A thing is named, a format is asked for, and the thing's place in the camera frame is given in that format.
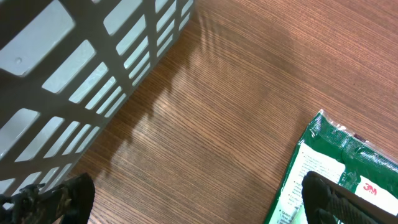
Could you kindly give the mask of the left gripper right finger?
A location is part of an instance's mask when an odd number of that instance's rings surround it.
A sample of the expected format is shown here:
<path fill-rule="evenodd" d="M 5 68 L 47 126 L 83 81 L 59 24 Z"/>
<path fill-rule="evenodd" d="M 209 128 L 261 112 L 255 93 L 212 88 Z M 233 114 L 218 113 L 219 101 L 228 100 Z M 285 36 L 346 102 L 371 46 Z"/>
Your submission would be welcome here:
<path fill-rule="evenodd" d="M 308 224 L 396 224 L 393 215 L 314 172 L 302 181 L 302 199 Z"/>

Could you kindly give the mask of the green 3M product package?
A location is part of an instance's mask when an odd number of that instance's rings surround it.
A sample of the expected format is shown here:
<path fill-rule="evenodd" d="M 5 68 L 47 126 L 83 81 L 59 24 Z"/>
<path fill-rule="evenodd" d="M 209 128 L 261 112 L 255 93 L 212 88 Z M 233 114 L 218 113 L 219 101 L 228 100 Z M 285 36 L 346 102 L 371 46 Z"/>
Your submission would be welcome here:
<path fill-rule="evenodd" d="M 320 110 L 294 147 L 266 223 L 292 223 L 304 213 L 302 181 L 310 171 L 397 215 L 397 161 Z"/>

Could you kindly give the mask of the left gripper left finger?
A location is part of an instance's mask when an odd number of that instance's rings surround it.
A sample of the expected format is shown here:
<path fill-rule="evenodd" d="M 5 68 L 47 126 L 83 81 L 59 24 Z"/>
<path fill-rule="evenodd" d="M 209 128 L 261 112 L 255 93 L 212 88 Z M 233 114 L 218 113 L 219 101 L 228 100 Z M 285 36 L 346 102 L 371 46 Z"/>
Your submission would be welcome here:
<path fill-rule="evenodd" d="M 29 184 L 15 195 L 1 195 L 1 223 L 88 223 L 95 200 L 95 185 L 89 174 L 40 193 L 43 186 Z"/>

